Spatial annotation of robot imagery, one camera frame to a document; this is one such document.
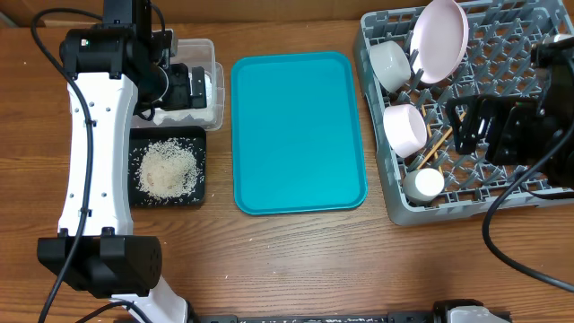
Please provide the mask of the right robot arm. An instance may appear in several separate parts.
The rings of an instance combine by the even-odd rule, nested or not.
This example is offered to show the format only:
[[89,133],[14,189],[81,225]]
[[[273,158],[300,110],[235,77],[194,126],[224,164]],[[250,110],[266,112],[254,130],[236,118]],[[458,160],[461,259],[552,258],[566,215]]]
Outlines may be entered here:
[[536,99],[480,94],[450,99],[445,111],[456,151],[474,152],[483,140],[487,162],[533,166],[573,125],[573,37],[548,36],[531,49],[542,92]]

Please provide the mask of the white cup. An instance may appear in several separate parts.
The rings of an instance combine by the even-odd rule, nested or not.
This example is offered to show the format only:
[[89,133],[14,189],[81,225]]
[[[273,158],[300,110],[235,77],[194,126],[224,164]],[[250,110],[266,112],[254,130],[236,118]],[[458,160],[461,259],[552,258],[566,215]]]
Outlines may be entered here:
[[410,202],[424,204],[438,196],[445,186],[443,175],[433,168],[409,172],[403,180],[403,191]]

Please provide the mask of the wooden chopstick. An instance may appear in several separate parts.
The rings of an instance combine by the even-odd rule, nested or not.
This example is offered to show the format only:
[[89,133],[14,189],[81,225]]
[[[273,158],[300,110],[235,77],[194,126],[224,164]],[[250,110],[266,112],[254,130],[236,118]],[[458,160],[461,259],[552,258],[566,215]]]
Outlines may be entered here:
[[[422,110],[422,116],[425,120],[425,126],[426,126],[426,131],[427,131],[427,143],[432,143],[431,139],[432,139],[432,131],[431,131],[431,126],[427,121],[427,110],[424,106],[421,106],[421,110]],[[432,151],[431,148],[427,148],[425,149],[425,157],[422,161],[422,166],[430,159],[430,158],[434,158],[436,159],[438,157],[438,154],[435,151]]]
[[424,156],[424,158],[422,159],[422,162],[420,165],[417,166],[417,170],[421,169],[425,163],[437,152],[437,150],[443,145],[443,143],[453,134],[454,128],[451,127],[449,130],[447,130],[443,136],[438,140],[437,143],[435,143],[430,151]]

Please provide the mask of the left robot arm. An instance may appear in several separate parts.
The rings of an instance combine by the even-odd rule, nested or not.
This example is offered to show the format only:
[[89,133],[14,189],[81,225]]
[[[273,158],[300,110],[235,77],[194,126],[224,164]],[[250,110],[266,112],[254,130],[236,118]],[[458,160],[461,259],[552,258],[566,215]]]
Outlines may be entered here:
[[139,322],[195,322],[191,304],[161,274],[161,244],[136,236],[128,201],[132,138],[165,138],[163,128],[133,129],[157,110],[204,109],[204,70],[176,61],[173,31],[152,29],[149,1],[107,1],[95,24],[67,32],[50,63],[65,78],[72,140],[65,206],[57,235],[41,238],[39,262],[68,285],[122,307]]

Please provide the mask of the pink bowl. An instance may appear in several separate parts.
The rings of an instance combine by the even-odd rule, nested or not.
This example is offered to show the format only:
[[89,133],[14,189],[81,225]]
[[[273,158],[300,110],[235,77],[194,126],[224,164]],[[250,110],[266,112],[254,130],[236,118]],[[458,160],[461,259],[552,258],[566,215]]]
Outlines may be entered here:
[[400,158],[407,158],[426,145],[426,124],[421,112],[411,104],[386,108],[383,126],[390,147]]

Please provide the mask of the large pink plate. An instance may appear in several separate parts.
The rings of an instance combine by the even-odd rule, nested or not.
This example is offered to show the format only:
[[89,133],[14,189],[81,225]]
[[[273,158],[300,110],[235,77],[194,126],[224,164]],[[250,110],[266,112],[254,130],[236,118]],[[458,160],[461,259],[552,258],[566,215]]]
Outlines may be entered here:
[[468,20],[454,0],[433,0],[418,17],[410,44],[417,56],[412,67],[422,70],[421,81],[439,83],[453,74],[465,55],[469,39]]

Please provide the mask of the white napkin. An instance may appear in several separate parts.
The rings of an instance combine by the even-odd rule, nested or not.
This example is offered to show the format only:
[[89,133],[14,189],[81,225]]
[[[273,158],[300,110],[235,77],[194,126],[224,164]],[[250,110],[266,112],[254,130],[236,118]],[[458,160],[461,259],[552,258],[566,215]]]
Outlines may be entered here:
[[194,120],[197,122],[215,121],[214,103],[212,95],[212,79],[208,72],[204,73],[204,84],[206,89],[207,106],[203,109],[182,109],[175,111],[155,110],[155,116],[152,120],[154,124],[159,125],[165,120],[174,120],[176,122],[184,120]]

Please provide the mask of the teal plastic tray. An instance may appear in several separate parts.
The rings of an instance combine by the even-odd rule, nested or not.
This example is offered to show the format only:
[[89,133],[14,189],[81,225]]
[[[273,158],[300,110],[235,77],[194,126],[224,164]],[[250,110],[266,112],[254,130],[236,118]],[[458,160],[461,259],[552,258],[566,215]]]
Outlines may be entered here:
[[349,59],[244,57],[230,74],[233,189],[250,215],[347,210],[368,194]]

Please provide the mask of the grey bowl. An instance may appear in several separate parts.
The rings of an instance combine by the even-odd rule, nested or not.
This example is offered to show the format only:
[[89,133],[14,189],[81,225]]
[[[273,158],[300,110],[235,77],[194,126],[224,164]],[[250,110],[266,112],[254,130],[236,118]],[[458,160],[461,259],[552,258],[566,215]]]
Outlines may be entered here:
[[411,67],[402,48],[394,41],[374,45],[369,51],[374,74],[387,92],[395,92],[411,78]]

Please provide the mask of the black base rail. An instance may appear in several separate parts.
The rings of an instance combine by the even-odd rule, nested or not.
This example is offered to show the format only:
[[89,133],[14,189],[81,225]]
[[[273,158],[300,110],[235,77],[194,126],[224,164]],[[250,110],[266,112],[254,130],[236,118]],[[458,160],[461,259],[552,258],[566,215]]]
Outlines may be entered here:
[[474,299],[435,301],[430,310],[389,311],[382,314],[238,317],[195,315],[200,323],[512,323],[509,311],[490,311]]

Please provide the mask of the clear plastic bin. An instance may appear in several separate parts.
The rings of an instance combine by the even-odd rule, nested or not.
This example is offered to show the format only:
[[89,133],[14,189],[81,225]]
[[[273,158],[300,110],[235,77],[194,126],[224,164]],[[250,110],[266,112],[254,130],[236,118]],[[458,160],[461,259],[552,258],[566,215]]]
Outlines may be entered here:
[[215,49],[212,41],[210,39],[181,39],[178,42],[177,54],[171,59],[171,62],[184,63],[188,67],[201,66],[204,72],[208,72],[211,75],[215,121],[197,122],[184,120],[176,122],[174,120],[165,120],[156,125],[153,121],[145,121],[138,116],[133,116],[131,128],[197,126],[202,127],[206,131],[219,130],[223,123],[225,84],[222,65],[215,61]]

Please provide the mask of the grey dishwasher rack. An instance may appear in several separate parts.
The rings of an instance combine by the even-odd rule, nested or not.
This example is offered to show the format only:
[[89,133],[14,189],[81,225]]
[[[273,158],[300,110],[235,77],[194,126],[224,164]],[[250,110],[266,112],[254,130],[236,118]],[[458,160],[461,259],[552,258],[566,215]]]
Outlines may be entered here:
[[[573,32],[564,4],[560,1],[471,1],[461,5],[469,23],[465,55],[456,71],[443,83],[426,85],[421,74],[396,92],[387,93],[374,75],[370,48],[394,41],[410,49],[413,27],[422,13],[410,7],[365,13],[354,41],[362,96],[366,99],[376,137],[376,160],[387,215],[398,225],[418,225],[468,218],[486,211],[526,167],[495,166],[485,160],[487,143],[481,140],[469,155],[459,155],[451,135],[424,168],[440,171],[443,191],[427,204],[410,202],[403,191],[404,177],[417,170],[431,148],[450,129],[445,105],[451,98],[473,94],[536,97],[541,84],[530,67],[529,49],[548,36]],[[390,147],[383,126],[384,110],[393,105],[411,104],[421,113],[427,110],[432,143],[404,159]]]

